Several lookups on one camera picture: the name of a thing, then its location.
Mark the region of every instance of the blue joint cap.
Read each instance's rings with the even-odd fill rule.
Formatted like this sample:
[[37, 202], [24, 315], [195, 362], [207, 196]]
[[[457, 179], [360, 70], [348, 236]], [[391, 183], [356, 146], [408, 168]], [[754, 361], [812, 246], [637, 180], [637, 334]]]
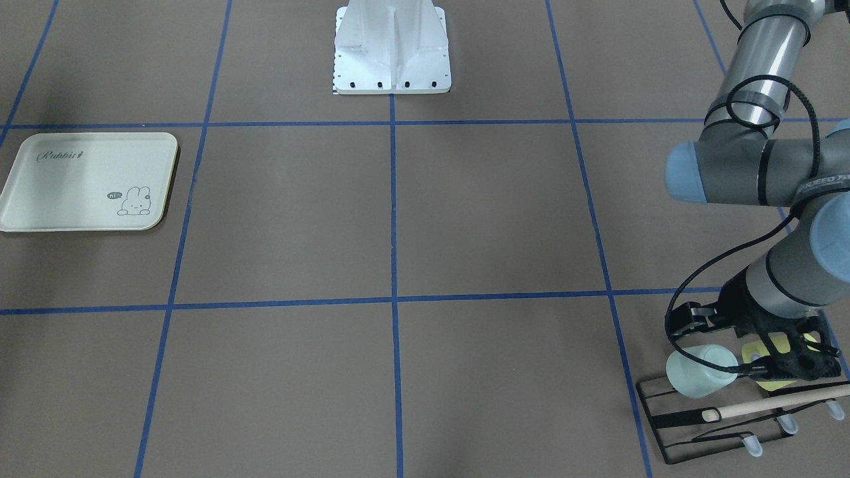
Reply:
[[850, 192], [827, 202], [818, 211], [809, 245], [821, 267], [850, 282]]
[[707, 203], [700, 166], [693, 142], [681, 143], [670, 151], [664, 173], [667, 193], [679, 201]]
[[832, 129], [832, 131], [830, 131], [830, 133], [829, 133], [829, 134], [827, 134], [826, 136], [827, 136], [827, 137], [832, 136], [833, 134], [838, 133], [839, 131], [843, 131], [843, 130], [845, 130], [845, 129], [850, 129], [850, 118], [848, 118], [848, 119], [846, 119], [846, 120], [844, 120], [844, 121], [842, 121], [842, 122], [839, 122], [839, 123], [838, 123], [838, 124], [837, 124], [837, 125], [836, 125], [833, 129]]

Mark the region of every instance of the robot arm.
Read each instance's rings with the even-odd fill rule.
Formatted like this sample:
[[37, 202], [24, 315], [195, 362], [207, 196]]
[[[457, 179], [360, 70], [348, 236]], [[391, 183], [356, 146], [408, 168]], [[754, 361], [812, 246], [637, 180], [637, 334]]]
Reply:
[[[732, 327], [754, 333], [771, 352], [747, 366], [703, 366], [757, 380], [815, 380], [841, 374], [839, 351], [816, 311], [850, 297], [850, 120], [824, 139], [817, 119], [812, 139], [770, 139], [788, 108], [790, 79], [813, 27], [850, 10], [848, 1], [750, 0], [732, 65], [696, 142], [676, 146], [666, 184], [679, 200], [791, 208], [796, 230], [727, 282], [715, 304], [687, 303], [668, 311], [675, 342], [695, 332]], [[770, 333], [784, 333], [779, 353]], [[820, 342], [806, 339], [820, 335]]]

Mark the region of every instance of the wooden stick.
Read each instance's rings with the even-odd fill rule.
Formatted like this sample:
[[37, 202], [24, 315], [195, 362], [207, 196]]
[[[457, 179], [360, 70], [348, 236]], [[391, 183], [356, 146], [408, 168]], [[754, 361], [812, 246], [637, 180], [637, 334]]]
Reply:
[[759, 413], [766, 410], [773, 410], [774, 408], [793, 407], [813, 401], [830, 400], [845, 395], [850, 395], [850, 384], [748, 401], [737, 405], [729, 405], [728, 407], [719, 407], [717, 410], [705, 410], [702, 413], [702, 418], [706, 423], [713, 423], [719, 422], [724, 418], [740, 417], [748, 413]]

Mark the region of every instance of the brown floor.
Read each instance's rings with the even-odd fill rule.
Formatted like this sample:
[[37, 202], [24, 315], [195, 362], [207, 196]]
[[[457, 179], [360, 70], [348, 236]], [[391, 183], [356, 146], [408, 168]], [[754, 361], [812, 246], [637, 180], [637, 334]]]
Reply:
[[[440, 0], [453, 88], [397, 98], [331, 94], [342, 3], [0, 0], [0, 180], [39, 132], [181, 149], [152, 230], [0, 234], [0, 476], [848, 474], [823, 407], [665, 465], [632, 393], [671, 289], [779, 222], [665, 191], [734, 53], [716, 2]], [[826, 131], [849, 49], [833, 15], [796, 72]]]

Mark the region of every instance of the rabbit illustration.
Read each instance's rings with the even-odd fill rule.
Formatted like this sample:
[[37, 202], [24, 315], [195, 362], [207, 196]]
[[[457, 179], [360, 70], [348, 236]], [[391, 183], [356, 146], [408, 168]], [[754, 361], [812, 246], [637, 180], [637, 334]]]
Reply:
[[132, 187], [127, 191], [127, 199], [121, 204], [119, 216], [146, 216], [150, 214], [150, 188]]

